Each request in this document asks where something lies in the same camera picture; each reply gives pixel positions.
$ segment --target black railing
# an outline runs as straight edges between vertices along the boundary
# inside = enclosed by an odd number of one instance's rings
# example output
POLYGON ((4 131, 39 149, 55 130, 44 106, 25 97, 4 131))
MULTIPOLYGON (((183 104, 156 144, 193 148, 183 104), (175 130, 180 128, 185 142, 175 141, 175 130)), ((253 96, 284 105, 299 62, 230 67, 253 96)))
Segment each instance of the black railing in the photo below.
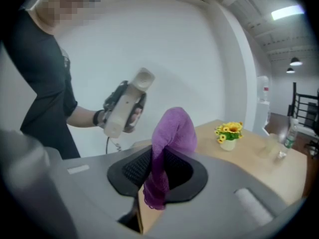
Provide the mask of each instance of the black railing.
POLYGON ((307 111, 307 110, 300 109, 300 105, 306 105, 306 106, 311 106, 311 107, 317 107, 317 105, 302 103, 301 102, 301 98, 314 99, 314 100, 318 101, 318 97, 317 96, 311 96, 311 95, 298 94, 297 93, 296 82, 294 82, 294 84, 293 84, 293 91, 294 91, 293 92, 293 102, 292 102, 291 105, 289 105, 288 116, 291 116, 291 117, 293 117, 295 119, 303 118, 303 119, 306 119, 306 120, 310 120, 313 123, 312 125, 305 124, 305 123, 299 123, 299 124, 305 125, 305 126, 308 126, 308 127, 312 128, 314 123, 315 123, 315 121, 316 121, 317 111, 312 113, 309 110, 307 111), (307 115, 312 114, 312 115, 314 115, 314 118, 312 119, 310 117, 301 116, 301 115, 299 115, 299 112, 306 112, 307 115))

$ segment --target flower pot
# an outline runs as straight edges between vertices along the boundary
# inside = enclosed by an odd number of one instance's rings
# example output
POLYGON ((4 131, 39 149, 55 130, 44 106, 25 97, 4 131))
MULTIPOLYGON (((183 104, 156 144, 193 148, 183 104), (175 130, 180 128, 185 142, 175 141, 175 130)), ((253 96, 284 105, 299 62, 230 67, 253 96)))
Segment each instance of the flower pot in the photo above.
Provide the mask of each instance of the flower pot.
POLYGON ((236 139, 235 140, 224 140, 223 143, 220 144, 220 147, 227 151, 232 151, 236 146, 236 139))

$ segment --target wrist strap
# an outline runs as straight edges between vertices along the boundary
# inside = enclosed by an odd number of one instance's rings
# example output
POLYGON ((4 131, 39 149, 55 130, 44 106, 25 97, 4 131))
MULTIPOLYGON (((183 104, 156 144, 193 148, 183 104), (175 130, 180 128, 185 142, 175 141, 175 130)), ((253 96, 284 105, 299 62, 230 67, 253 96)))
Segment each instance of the wrist strap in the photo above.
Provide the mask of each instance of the wrist strap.
POLYGON ((93 124, 95 125, 95 126, 97 126, 98 124, 99 124, 99 122, 98 122, 98 116, 99 116, 99 114, 100 114, 100 112, 103 112, 104 110, 99 110, 99 111, 97 111, 95 114, 94 114, 94 116, 93 116, 93 124))

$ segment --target wooden table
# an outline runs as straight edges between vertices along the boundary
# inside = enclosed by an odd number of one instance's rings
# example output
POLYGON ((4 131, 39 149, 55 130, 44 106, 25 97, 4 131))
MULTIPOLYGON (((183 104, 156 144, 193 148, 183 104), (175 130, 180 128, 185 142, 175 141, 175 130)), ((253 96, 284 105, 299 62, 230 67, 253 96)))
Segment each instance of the wooden table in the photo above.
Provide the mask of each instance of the wooden table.
MULTIPOLYGON (((195 152, 231 162, 276 192, 290 205, 300 199, 306 182, 307 157, 302 153, 290 149, 283 160, 276 159, 281 144, 271 151, 264 151, 264 138, 243 130, 244 137, 237 141, 233 151, 228 152, 220 148, 216 141, 214 129, 223 122, 214 120, 195 128, 197 135, 197 149, 195 152)), ((150 145, 151 141, 137 142, 135 146, 150 145)), ((144 202, 143 187, 139 191, 140 220, 143 224, 143 233, 151 228, 163 211, 150 209, 144 202)))

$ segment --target purple towel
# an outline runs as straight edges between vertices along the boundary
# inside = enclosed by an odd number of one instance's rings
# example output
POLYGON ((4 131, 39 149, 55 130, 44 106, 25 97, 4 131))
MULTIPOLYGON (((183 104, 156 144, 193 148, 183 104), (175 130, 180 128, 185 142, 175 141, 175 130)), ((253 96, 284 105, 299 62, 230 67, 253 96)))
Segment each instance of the purple towel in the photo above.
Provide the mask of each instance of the purple towel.
POLYGON ((197 137, 193 122, 183 108, 165 112, 152 135, 152 171, 144 183, 144 201, 152 209, 163 210, 168 178, 164 171, 163 149, 166 146, 195 151, 197 137))

